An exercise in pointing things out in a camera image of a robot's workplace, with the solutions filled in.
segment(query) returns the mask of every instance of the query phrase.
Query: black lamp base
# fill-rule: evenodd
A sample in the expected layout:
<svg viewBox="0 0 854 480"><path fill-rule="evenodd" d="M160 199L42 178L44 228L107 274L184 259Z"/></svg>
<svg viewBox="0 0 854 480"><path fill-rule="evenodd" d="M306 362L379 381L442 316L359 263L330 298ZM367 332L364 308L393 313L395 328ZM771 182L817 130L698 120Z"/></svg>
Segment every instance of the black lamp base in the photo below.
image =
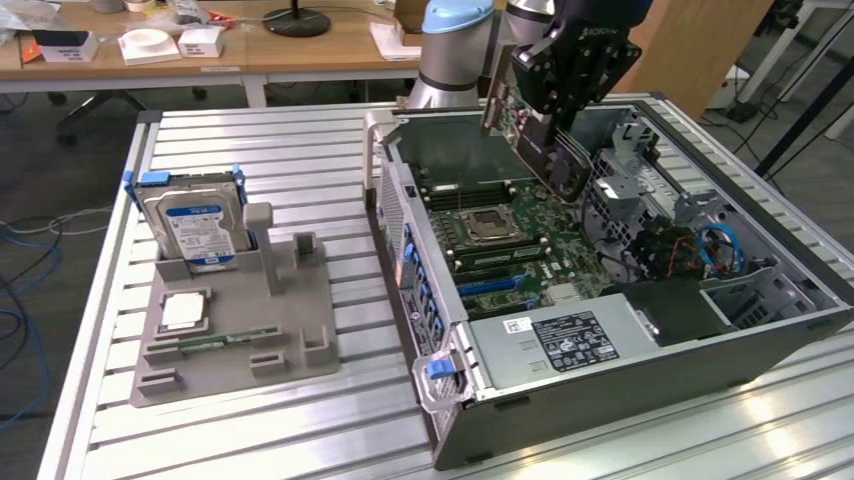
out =
<svg viewBox="0 0 854 480"><path fill-rule="evenodd" d="M264 18L276 17L272 20L264 20L264 27L276 35L286 37L316 37L330 31L332 21L320 12L299 9L299 18L294 17L294 11L287 8L274 10Z"/></svg>

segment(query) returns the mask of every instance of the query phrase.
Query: blue cable on floor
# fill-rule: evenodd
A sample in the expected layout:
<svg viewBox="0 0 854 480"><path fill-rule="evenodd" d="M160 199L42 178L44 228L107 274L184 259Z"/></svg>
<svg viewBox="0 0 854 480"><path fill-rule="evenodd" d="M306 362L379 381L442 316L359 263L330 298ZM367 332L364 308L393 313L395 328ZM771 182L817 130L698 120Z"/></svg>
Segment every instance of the blue cable on floor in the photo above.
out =
<svg viewBox="0 0 854 480"><path fill-rule="evenodd" d="M51 395L51 372L48 370L47 358L44 357L44 349L42 347L42 336L39 335L39 329L30 321L30 318L22 315L22 313L16 310L0 309L0 313L12 315L24 323L24 328L27 328L27 331L30 332L30 338L32 339L32 345L36 349L36 356L39 357L39 365L42 367L42 393L39 393L39 396L24 406L24 408L20 409L20 411L8 420L0 423L0 432L3 432L3 430L6 430L22 416L27 415L34 410L34 408L36 408L36 405L47 400L48 396Z"/></svg>
<svg viewBox="0 0 854 480"><path fill-rule="evenodd" d="M51 251L51 256L52 256L52 261L51 261L51 265L48 266L47 270L44 272L42 272L42 274L39 274L39 276L36 276L36 278L34 278L28 283L26 283L24 285L22 285L20 287L18 287L16 289L12 290L12 293L15 295L19 295L22 293L26 293L30 289L35 288L42 282L44 282L44 280L51 276L51 274L56 271L56 268L59 267L59 263L62 260L62 254L60 254L60 250L59 248L56 248L54 245L50 245L47 243L31 243L31 242L24 242L23 240L19 240L15 237L11 237L10 235L7 235L6 233L0 233L0 237L10 242L14 245L18 245L20 247L28 247L28 248L46 248ZM0 297L8 297L10 293L8 292L0 292Z"/></svg>

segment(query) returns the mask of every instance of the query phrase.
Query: blue cable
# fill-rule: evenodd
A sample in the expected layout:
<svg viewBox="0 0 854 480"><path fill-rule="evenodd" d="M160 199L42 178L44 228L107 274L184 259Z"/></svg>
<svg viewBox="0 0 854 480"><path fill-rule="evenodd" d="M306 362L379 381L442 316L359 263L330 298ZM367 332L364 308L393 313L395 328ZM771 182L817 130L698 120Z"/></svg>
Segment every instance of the blue cable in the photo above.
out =
<svg viewBox="0 0 854 480"><path fill-rule="evenodd" d="M60 254L59 248L56 248L54 245L50 245L47 243L24 242L23 240L19 240L15 237L11 237L10 235L2 232L0 232L0 237L3 237L3 239L7 242L12 243L14 245L18 245L22 247L30 247L30 248L46 248L52 253L52 262L48 269L44 272L42 272L42 274L36 278L34 278L27 284L22 285L20 287L12 290L12 294L19 295L27 292L30 289L35 288L42 282L44 282L44 280L56 271L56 268L59 267L59 263L62 260L62 254ZM10 292L0 292L0 297L8 297L8 296L10 296Z"/></svg>
<svg viewBox="0 0 854 480"><path fill-rule="evenodd" d="M733 229L722 223L710 223L709 225L703 225L697 231L697 246L699 247L699 256L703 259L703 262L706 262L706 265L709 265L710 267L715 266L714 260L703 249L703 244L706 243L703 241L703 232L706 230L717 230L729 237L730 243L733 244L733 249L735 250L737 270L741 272L745 269L745 255L742 253L741 247L738 246L738 237L735 236L735 232L733 231Z"/></svg>
<svg viewBox="0 0 854 480"><path fill-rule="evenodd" d="M42 393L39 393L39 396L24 406L24 408L20 409L20 411L8 420L0 423L0 432L3 432L3 430L6 430L22 416L27 415L32 411L32 409L36 408L36 405L39 405L51 395L51 372L48 370L48 362L44 356L44 349L42 347L42 337L39 335L39 329L30 321L30 318L22 315L22 312L16 310L0 309L0 313L12 315L24 322L26 328L30 331L30 336L32 338L34 347L36 348L39 364L42 366Z"/></svg>

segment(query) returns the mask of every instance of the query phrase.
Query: floor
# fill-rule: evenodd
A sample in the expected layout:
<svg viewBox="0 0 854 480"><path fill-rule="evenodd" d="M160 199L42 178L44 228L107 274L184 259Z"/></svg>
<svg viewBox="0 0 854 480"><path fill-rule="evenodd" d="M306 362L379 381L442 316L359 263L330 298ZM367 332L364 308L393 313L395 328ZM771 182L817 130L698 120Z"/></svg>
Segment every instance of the floor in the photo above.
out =
<svg viewBox="0 0 854 480"><path fill-rule="evenodd" d="M749 69L759 64L773 40L761 38L751 41L741 59ZM793 45L769 77L771 80L777 79L787 62L799 58L803 51L801 46ZM771 149L824 86L825 79L838 69L838 64L824 61L814 73L816 84L808 82L793 100L778 106L775 111L779 119L769 119L751 139L757 154L765 155ZM350 92L350 83L279 85L271 89L272 103L283 105L346 102ZM775 92L771 89L766 103L773 101ZM402 82L372 82L370 100L391 100L402 93ZM150 108L158 110L246 106L239 87L211 87L204 101L192 98L190 89L148 90L136 92L136 95ZM22 101L20 95L14 97L14 101ZM68 95L67 105L52 106L46 95L34 94L15 112L0 115L0 220L8 222L31 215L59 216L112 204L134 132L135 113L128 106L114 101L75 129L79 145L74 148L60 147L54 142L52 125L84 98L84 94L74 93ZM805 139L846 109L852 101L854 85L840 94L814 122L816 127L803 135ZM713 124L726 123L726 119L714 112L707 112L706 119ZM731 124L731 127L747 134L757 121L754 119L743 125ZM709 127L709 130L729 148L735 148L741 143L729 127ZM854 132L846 132L842 142L820 137L777 180L793 203L840 242L854 249L854 213L850 210L854 189L849 188L849 179L854 178L854 153L849 145L854 146ZM749 164L757 163L747 149L742 149L739 156ZM18 228L38 228L46 221L32 221L18 225ZM67 229L86 230L106 222L107 215L95 214L75 219L67 224ZM27 237L27 241L32 242L51 242L52 239L50 234ZM56 273L20 296L42 333L51 382L47 401L36 406L30 416L7 428L0 428L0 478L34 478L38 472L102 241L103 232L66 236L60 243L62 264ZM19 272L42 253L43 250L38 248L0 242L0 274L8 276ZM8 306L6 298L0 298L0 308ZM7 318L0 317L0 337L8 331L8 325ZM11 339L0 341L0 361L15 347L16 342ZM20 358L0 370L0 422L40 394L39 372L38 357L32 346L27 345Z"/></svg>

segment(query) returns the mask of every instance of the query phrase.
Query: metal slotted table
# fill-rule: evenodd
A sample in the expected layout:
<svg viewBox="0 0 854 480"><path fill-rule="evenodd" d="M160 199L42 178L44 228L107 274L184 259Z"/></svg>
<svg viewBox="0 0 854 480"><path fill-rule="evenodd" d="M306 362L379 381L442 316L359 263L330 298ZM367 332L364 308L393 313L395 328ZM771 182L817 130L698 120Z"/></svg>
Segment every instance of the metal slotted table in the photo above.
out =
<svg viewBox="0 0 854 480"><path fill-rule="evenodd" d="M854 258L666 102L651 104L818 256L854 281ZM59 478L854 478L854 329L750 384L466 469L431 468L360 200L363 115L391 104L170 112L140 119L128 170L239 163L251 201L275 208L274 239L326 244L342 370L144 409L128 405L156 252L120 191L40 479ZM659 143L689 191L702 174ZM583 415L583 412L567 412Z"/></svg>

